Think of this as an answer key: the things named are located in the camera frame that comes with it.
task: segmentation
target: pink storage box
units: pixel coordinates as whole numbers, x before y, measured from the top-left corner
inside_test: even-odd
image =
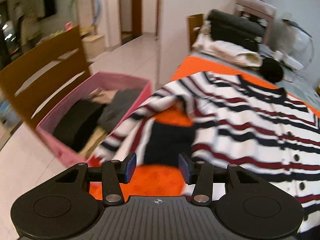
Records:
[[[60,142],[52,135],[53,130],[57,126],[58,122],[74,105],[74,103],[80,99],[87,98],[87,95],[97,88],[102,88],[105,90],[142,89],[139,97],[133,103],[119,124],[132,112],[134,112],[138,106],[151,95],[150,80],[124,74],[106,72],[98,72],[72,90],[44,117],[44,119],[42,119],[42,121],[36,127],[36,130],[40,134],[44,143],[66,167],[71,167],[79,162],[86,162],[91,167],[97,165],[97,161],[93,156],[86,160],[84,157],[79,156],[74,150]]]

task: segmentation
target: brown chair backrest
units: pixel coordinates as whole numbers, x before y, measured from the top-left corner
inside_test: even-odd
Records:
[[[48,64],[54,65],[34,80],[27,88],[15,95],[22,85],[34,74]],[[36,109],[55,93],[66,82],[77,74],[73,82],[60,90],[47,104],[32,118]],[[64,32],[31,51],[22,55],[0,72],[0,87],[6,99],[29,127],[35,129],[46,114],[57,105],[69,92],[90,77],[89,64],[84,55],[79,27]]]
[[[192,50],[192,45],[196,42],[199,34],[199,30],[195,30],[197,27],[202,27],[203,25],[203,14],[195,14],[188,16],[189,25],[189,37],[190,37],[190,50]]]

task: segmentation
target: orange tablecloth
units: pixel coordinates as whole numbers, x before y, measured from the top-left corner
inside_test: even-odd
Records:
[[[250,74],[194,56],[187,57],[184,60],[170,81],[178,80],[200,71],[212,71],[227,75],[241,74],[245,80],[253,84],[271,89],[277,88]],[[320,117],[320,112],[318,110],[309,105],[307,106]],[[192,121],[174,107],[158,114],[156,118],[157,121],[161,123],[179,126],[192,125]],[[183,185],[183,178],[177,168],[161,165],[146,165],[137,167],[131,182],[127,185],[121,184],[121,189],[125,199],[127,199],[129,195],[176,196],[180,195]],[[96,199],[102,199],[101,186],[91,186],[90,193]]]

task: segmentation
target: black screen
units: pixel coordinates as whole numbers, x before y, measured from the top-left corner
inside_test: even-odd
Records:
[[[57,13],[56,0],[44,0],[44,10],[45,10],[44,17],[55,15]]]

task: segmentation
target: striped sweater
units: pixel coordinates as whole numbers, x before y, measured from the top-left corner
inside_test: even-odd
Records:
[[[296,197],[305,212],[298,238],[320,239],[319,118],[283,88],[212,72],[171,82],[125,120],[96,149],[97,156],[121,160],[135,151],[137,164],[143,164],[152,116],[177,100],[196,126],[192,158],[220,168],[241,165]],[[184,194],[192,190],[186,185]],[[224,193],[224,187],[214,186],[213,198]]]

